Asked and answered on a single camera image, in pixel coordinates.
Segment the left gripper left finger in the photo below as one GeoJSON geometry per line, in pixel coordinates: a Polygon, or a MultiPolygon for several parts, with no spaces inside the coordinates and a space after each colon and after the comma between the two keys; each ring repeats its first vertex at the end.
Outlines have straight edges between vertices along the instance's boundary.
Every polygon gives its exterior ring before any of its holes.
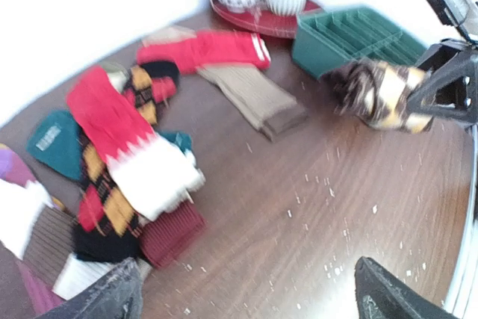
{"type": "Polygon", "coordinates": [[[143,312],[142,284],[137,262],[127,258],[84,291],[40,317],[139,319],[143,312]]]}

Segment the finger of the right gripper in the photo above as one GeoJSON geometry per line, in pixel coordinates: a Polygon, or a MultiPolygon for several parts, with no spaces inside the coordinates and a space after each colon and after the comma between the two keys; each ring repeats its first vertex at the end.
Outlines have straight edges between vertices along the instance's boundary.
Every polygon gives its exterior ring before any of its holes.
{"type": "Polygon", "coordinates": [[[437,76],[424,83],[406,100],[409,113],[439,117],[460,123],[477,123],[477,74],[437,76]]]}
{"type": "Polygon", "coordinates": [[[436,76],[477,76],[477,46],[458,40],[435,43],[415,66],[436,76]]]}

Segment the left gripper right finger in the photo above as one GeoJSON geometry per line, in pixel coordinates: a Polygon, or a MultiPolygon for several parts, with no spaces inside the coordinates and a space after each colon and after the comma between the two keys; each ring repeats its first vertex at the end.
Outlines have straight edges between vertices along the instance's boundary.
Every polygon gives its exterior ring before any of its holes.
{"type": "Polygon", "coordinates": [[[381,264],[362,256],[355,266],[356,303],[360,319],[454,319],[426,300],[381,264]]]}

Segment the brown beige argyle sock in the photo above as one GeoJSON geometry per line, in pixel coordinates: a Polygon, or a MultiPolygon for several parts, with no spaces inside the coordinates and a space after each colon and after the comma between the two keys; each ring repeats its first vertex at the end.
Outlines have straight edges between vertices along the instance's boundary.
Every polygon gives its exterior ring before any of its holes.
{"type": "Polygon", "coordinates": [[[338,114],[351,114],[376,130],[412,134],[429,131],[433,117],[406,109],[408,97],[429,80],[417,67],[361,58],[321,75],[337,101],[338,114]]]}

